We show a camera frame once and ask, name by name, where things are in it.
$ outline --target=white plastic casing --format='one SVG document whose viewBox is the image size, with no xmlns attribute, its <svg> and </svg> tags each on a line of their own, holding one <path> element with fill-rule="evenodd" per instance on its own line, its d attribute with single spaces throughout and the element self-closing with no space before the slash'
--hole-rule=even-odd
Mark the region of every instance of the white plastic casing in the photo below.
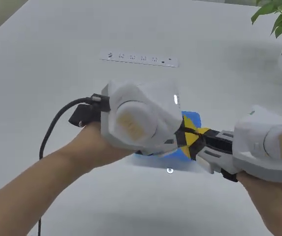
<svg viewBox="0 0 282 236">
<path fill-rule="evenodd" d="M 128 146 L 152 148 L 172 137 L 182 123 L 174 81 L 110 82 L 109 133 Z"/>
<path fill-rule="evenodd" d="M 260 106 L 234 129 L 233 164 L 258 178 L 282 182 L 282 117 Z"/>
</svg>

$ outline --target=black power cord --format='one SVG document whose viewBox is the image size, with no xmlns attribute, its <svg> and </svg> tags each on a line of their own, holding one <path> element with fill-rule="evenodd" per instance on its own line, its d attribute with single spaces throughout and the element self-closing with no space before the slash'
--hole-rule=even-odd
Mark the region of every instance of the black power cord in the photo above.
<svg viewBox="0 0 282 236">
<path fill-rule="evenodd" d="M 46 147 L 47 141 L 53 131 L 54 126 L 57 124 L 58 120 L 60 119 L 60 117 L 70 108 L 74 107 L 75 105 L 81 104 L 81 103 L 86 103 L 86 104 L 91 104 L 92 103 L 92 99 L 90 97 L 85 97 L 85 98 L 79 98 L 76 99 L 70 103 L 68 103 L 67 105 L 65 105 L 61 110 L 59 110 L 59 112 L 56 114 L 56 116 L 53 118 L 48 131 L 46 133 L 46 135 L 44 136 L 41 146 L 40 146 L 40 151 L 39 151 L 39 160 L 41 160 L 43 158 L 43 151 L 44 148 Z M 41 236 L 41 218 L 38 221 L 38 236 Z"/>
</svg>

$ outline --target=electrical outlet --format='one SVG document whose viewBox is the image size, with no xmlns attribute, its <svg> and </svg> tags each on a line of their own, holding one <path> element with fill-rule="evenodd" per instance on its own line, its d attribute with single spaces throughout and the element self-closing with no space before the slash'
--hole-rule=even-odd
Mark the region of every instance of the electrical outlet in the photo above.
<svg viewBox="0 0 282 236">
<path fill-rule="evenodd" d="M 178 67 L 178 60 L 174 57 L 153 56 L 153 55 L 144 55 L 138 53 L 118 52 L 118 51 L 103 51 L 100 53 L 99 58 L 101 60 L 109 60 L 109 61 Z"/>
</svg>

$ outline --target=white table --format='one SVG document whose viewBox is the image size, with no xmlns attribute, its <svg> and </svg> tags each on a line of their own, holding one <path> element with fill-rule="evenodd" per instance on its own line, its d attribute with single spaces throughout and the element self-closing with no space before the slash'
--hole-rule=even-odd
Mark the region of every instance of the white table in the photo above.
<svg viewBox="0 0 282 236">
<path fill-rule="evenodd" d="M 190 0 L 30 0 L 0 27 L 0 188 L 38 159 L 56 112 L 110 79 L 179 81 L 183 110 L 232 129 L 252 104 L 282 114 L 282 40 L 255 7 Z M 103 49 L 179 59 L 179 68 L 99 61 Z M 67 113 L 49 153 L 78 129 Z M 240 184 L 128 165 L 95 170 L 43 217 L 43 236 L 268 236 Z"/>
</svg>

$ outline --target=blue object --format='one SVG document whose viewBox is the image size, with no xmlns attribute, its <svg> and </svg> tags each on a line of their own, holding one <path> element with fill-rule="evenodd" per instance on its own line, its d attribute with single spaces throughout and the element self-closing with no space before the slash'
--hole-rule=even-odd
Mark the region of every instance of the blue object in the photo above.
<svg viewBox="0 0 282 236">
<path fill-rule="evenodd" d="M 195 127 L 201 128 L 201 118 L 200 118 L 199 113 L 182 111 L 182 115 L 189 118 L 193 122 Z M 184 153 L 182 152 L 180 148 L 177 151 L 175 151 L 174 153 L 166 155 L 162 158 L 176 158 L 180 161 L 191 161 L 191 159 L 189 159 L 186 155 L 184 155 Z"/>
</svg>

